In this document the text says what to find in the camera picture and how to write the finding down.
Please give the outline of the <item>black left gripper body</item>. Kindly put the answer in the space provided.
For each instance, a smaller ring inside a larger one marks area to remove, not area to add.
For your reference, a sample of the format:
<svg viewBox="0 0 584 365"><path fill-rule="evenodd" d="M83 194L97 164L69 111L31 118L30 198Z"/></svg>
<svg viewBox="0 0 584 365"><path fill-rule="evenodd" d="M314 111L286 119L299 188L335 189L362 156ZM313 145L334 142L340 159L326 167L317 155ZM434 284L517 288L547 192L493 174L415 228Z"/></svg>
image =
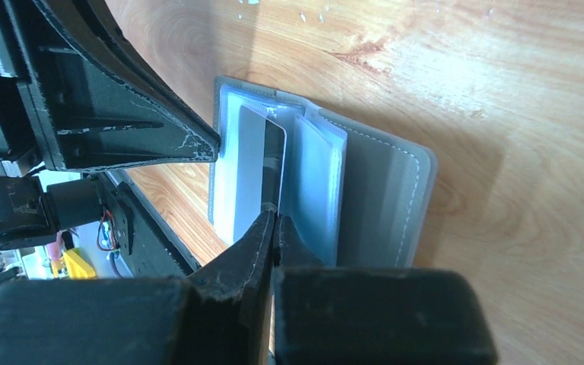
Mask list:
<svg viewBox="0 0 584 365"><path fill-rule="evenodd" d="M0 174L29 176L42 157L25 102L31 78L6 4L0 1Z"/></svg>

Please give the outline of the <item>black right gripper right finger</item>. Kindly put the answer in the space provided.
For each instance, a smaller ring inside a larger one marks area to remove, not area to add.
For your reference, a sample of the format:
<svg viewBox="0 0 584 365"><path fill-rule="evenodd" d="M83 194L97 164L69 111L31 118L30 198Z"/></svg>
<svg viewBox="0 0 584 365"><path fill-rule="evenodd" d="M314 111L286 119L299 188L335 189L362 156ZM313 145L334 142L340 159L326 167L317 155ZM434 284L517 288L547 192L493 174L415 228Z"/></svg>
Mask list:
<svg viewBox="0 0 584 365"><path fill-rule="evenodd" d="M479 299L459 273L323 265L292 220L274 231L279 364L495 364Z"/></svg>

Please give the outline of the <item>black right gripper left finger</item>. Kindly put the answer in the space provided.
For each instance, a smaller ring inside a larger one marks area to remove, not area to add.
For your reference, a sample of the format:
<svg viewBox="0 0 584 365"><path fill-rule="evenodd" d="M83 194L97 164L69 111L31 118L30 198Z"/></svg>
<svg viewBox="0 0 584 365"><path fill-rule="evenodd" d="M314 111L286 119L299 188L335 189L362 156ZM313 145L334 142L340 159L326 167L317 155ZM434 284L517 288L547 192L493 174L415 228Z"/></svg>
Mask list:
<svg viewBox="0 0 584 365"><path fill-rule="evenodd" d="M0 364L266 364L275 221L185 278L0 285Z"/></svg>

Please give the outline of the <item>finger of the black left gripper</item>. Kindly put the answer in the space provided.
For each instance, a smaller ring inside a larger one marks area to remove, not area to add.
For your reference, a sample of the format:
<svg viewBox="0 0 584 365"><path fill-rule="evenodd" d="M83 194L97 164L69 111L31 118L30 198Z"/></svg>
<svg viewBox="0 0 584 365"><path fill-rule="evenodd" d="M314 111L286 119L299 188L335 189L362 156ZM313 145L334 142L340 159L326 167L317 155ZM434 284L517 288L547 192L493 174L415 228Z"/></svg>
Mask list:
<svg viewBox="0 0 584 365"><path fill-rule="evenodd" d="M104 1L7 1L45 165L94 173L211 163L218 133L146 63Z"/></svg>

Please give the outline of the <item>grey card holder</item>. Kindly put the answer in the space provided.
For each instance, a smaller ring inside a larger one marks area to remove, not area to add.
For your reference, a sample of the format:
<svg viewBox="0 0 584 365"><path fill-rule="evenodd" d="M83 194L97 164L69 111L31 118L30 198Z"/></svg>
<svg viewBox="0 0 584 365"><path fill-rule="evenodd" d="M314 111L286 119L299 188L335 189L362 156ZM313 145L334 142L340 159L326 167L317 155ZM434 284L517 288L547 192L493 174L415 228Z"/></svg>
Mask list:
<svg viewBox="0 0 584 365"><path fill-rule="evenodd" d="M287 133L281 204L323 263L413 265L437 173L435 154L282 90L220 76L214 127L221 137L210 169L208 218L233 244L238 118L246 106Z"/></svg>

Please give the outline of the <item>dark grey credit card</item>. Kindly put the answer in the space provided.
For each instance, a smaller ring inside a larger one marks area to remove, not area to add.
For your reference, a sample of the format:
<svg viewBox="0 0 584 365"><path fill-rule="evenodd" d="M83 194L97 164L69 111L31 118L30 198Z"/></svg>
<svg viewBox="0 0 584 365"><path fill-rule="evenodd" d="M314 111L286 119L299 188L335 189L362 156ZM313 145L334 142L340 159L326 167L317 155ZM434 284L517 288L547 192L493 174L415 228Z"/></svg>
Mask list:
<svg viewBox="0 0 584 365"><path fill-rule="evenodd" d="M238 122L234 242L262 211L278 211L287 147L287 133L272 115L243 106Z"/></svg>

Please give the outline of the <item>yellow background bin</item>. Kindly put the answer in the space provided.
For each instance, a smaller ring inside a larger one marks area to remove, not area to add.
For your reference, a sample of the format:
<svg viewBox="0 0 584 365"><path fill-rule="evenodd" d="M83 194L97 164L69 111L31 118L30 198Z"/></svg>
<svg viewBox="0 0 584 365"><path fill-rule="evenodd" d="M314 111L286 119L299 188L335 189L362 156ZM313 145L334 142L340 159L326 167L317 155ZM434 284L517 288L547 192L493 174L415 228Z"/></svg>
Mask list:
<svg viewBox="0 0 584 365"><path fill-rule="evenodd" d="M68 277L72 280L95 279L97 273L81 255L79 248L73 248L63 252L62 259L68 272Z"/></svg>

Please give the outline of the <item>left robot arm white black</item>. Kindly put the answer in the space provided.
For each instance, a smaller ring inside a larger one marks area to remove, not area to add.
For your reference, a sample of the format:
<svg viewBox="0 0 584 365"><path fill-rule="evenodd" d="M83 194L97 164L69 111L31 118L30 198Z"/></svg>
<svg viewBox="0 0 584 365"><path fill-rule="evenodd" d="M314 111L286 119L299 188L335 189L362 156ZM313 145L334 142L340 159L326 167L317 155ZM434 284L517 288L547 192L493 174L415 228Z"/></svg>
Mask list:
<svg viewBox="0 0 584 365"><path fill-rule="evenodd" d="M97 174L210 163L221 139L124 37L104 1L0 1L0 250L104 214L94 182L43 188L37 166Z"/></svg>

